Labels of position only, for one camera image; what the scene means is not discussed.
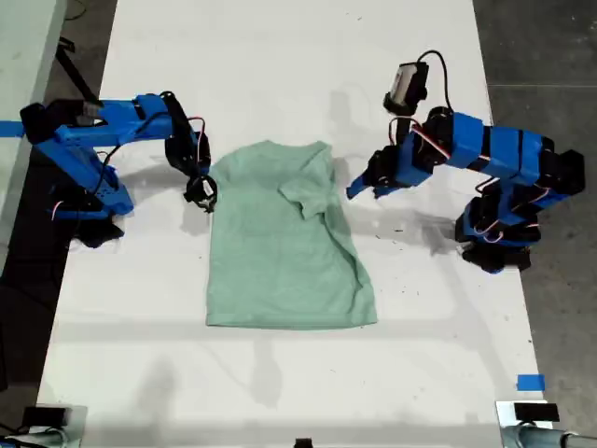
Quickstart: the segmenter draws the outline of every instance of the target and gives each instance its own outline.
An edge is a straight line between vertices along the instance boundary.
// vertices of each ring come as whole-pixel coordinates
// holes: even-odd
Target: cable
[[[151,115],[148,119],[146,119],[143,122],[143,124],[141,124],[141,126],[139,126],[137,129],[135,129],[135,131],[133,132],[133,135],[138,135],[139,133],[142,133],[147,128],[147,126],[149,126],[151,124],[151,122],[154,119],[157,119],[158,117],[162,117],[164,115],[169,116],[170,114],[168,112],[166,112],[166,111],[161,111],[161,112],[156,112],[155,114]],[[110,159],[112,159],[112,156],[114,156],[114,154],[116,154],[116,152],[121,147],[122,147],[121,144],[116,145],[110,152],[107,153],[107,156],[105,156],[105,159],[104,159],[104,161],[102,163],[102,171],[100,172],[100,178],[99,178],[99,180],[97,182],[97,185],[93,189],[93,192],[91,192],[91,193],[87,192],[87,194],[83,198],[83,201],[81,202],[81,204],[79,205],[78,209],[76,210],[76,225],[75,225],[75,229],[73,230],[73,234],[71,235],[70,240],[72,240],[73,238],[75,238],[75,235],[78,232],[79,227],[81,226],[81,217],[80,217],[79,214],[81,212],[81,209],[83,208],[83,204],[85,202],[85,198],[90,197],[90,196],[93,197],[99,191],[100,187],[102,186],[102,182],[104,182],[105,170],[106,170],[106,168],[108,166],[108,163],[110,162]]]
[[[199,152],[201,149],[201,139],[203,138],[203,135],[205,134],[205,120],[202,117],[189,117],[188,121],[193,121],[194,119],[201,120],[201,133],[199,134],[199,138],[197,139],[197,163],[199,163]]]
[[[481,191],[481,187],[487,187],[494,180],[495,180],[495,177],[491,176],[489,179],[486,179],[483,182],[481,182],[480,184],[477,184],[477,186],[475,187],[475,191],[478,194],[483,194],[483,192]]]
[[[436,56],[438,56],[439,61],[441,62],[441,68],[444,71],[444,98],[446,99],[446,105],[448,106],[449,110],[451,112],[453,112],[454,109],[451,108],[450,98],[448,96],[448,68],[446,67],[446,62],[444,61],[444,57],[436,49],[429,49],[428,51],[423,53],[421,56],[419,56],[419,59],[417,59],[417,63],[419,63],[421,61],[421,59],[424,58],[425,56],[427,56],[428,54],[435,54]]]
[[[41,306],[42,308],[44,308],[49,313],[54,314],[54,310],[52,308],[50,308],[49,305],[45,304],[40,299],[38,299],[36,296],[25,291],[24,289],[21,289],[20,287],[16,287],[16,286],[8,284],[8,283],[2,283],[2,284],[0,284],[0,287],[7,287],[10,289],[14,289],[18,293],[20,293],[22,296],[26,297],[30,301],[32,301],[32,302],[36,303],[37,305]]]
[[[528,202],[528,203],[536,203],[537,201],[539,201],[540,199],[545,198],[548,194],[549,194],[549,189],[544,189],[545,191],[543,191],[543,193],[541,193],[539,196],[537,196],[536,198],[534,198],[532,201]],[[514,207],[512,207],[512,212],[515,212],[516,210],[518,210],[520,207],[523,206],[523,203],[519,203],[518,205],[515,205]],[[499,222],[499,219],[496,219],[487,229],[485,229],[484,231],[478,231],[477,230],[477,226],[473,227],[473,231],[477,234],[477,235],[483,235],[485,233],[487,233],[488,231],[490,231],[497,223]]]
[[[500,241],[502,238],[504,238],[504,233],[502,231],[500,231],[500,234],[497,236],[497,238],[495,238],[494,240],[490,240],[487,238],[487,235],[483,236],[483,239],[489,243],[490,245],[492,245],[493,243],[497,243],[498,241]]]
[[[83,2],[81,2],[81,0],[75,0],[75,1],[77,3],[79,3],[83,7],[83,9],[78,14],[75,14],[72,17],[65,18],[64,19],[65,21],[76,21],[77,19],[80,19],[81,17],[83,17],[87,13],[87,7],[83,4]]]
[[[427,142],[437,152],[439,152],[442,156],[444,156],[446,158],[446,160],[450,159],[450,153],[448,151],[446,151],[443,147],[441,147],[439,144],[437,144],[434,140],[432,140],[431,137],[429,137],[425,133],[423,133],[423,131],[421,131],[419,128],[413,126],[410,130],[413,131],[414,133],[416,133],[417,135],[419,135],[425,142]]]
[[[60,207],[61,203],[64,203],[64,201],[58,201],[56,202],[56,205],[54,205],[54,208],[52,209],[52,221],[54,220],[54,217],[56,216],[56,210],[58,210],[58,207]]]
[[[417,121],[416,119],[414,119],[413,117],[408,117],[406,115],[396,115],[388,123],[388,138],[390,139],[390,143],[392,144],[393,147],[396,146],[396,141],[394,140],[394,137],[393,137],[394,133],[392,132],[392,123],[394,123],[395,121],[398,121],[399,119],[408,119],[408,120],[412,121],[413,123],[415,123],[420,128],[422,127],[421,123],[419,121]]]
[[[8,431],[11,434],[16,434],[17,432],[19,432],[17,429],[14,429],[8,425],[5,425],[4,423],[0,422],[0,428]]]

